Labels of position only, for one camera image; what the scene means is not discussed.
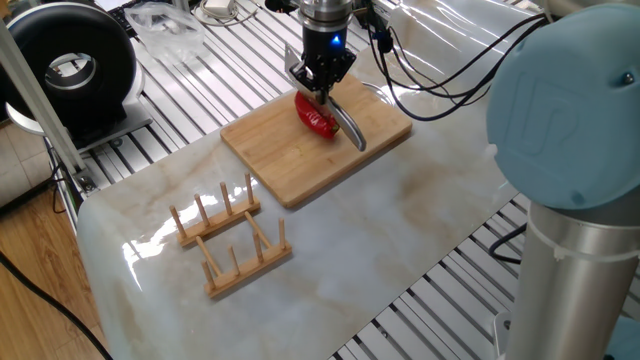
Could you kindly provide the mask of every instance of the metal rail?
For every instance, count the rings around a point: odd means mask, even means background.
[[[256,5],[239,0],[240,17]],[[171,64],[147,52],[132,38],[138,64],[146,75],[140,97],[153,122],[83,156],[99,189],[153,164],[247,114],[293,87],[284,69],[284,48],[302,52],[302,27],[292,13],[258,9],[255,17],[229,27],[205,26],[206,52],[187,63]],[[365,49],[365,30],[349,26],[347,46]]]
[[[528,207],[516,196],[329,359],[495,360],[493,319],[513,308],[520,268],[487,251],[527,221]],[[523,247],[521,235],[498,253],[520,257]],[[640,269],[622,315],[640,321]]]

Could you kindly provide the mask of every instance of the white marble surface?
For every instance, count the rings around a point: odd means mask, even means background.
[[[417,6],[399,10],[394,24],[407,50],[448,74],[478,52],[477,41],[491,42],[490,33],[526,16],[481,0]],[[372,64],[362,53],[352,73],[381,84]],[[402,99],[425,114],[450,106],[406,92]],[[414,123],[405,142],[298,208],[285,210],[256,182],[255,220],[275,239],[284,217],[293,256],[216,300],[202,288],[202,253],[178,245],[168,206],[188,225],[199,219],[196,192],[210,214],[224,209],[220,181],[234,201],[245,198],[247,169],[218,132],[91,196],[80,209],[78,243],[114,358],[329,357],[515,195],[492,159],[485,105]],[[254,256],[249,224],[206,241],[223,271],[231,268],[228,244],[240,262]]]

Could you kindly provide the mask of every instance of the wooden cutting board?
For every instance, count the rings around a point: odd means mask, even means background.
[[[327,140],[307,128],[298,118],[295,92],[220,131],[222,140],[284,207],[295,206],[411,131],[409,118],[351,75],[334,86],[331,96],[360,127],[367,141],[364,152],[342,130]]]

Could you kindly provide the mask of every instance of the red chili pepper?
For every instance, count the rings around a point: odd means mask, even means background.
[[[322,116],[316,108],[299,91],[295,99],[296,110],[302,123],[313,130],[316,134],[325,139],[331,139],[340,130],[340,126],[336,123],[336,119],[332,115],[328,117]]]

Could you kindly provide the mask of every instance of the white device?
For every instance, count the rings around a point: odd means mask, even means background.
[[[215,18],[233,17],[235,12],[234,0],[206,0],[203,6],[204,13]]]

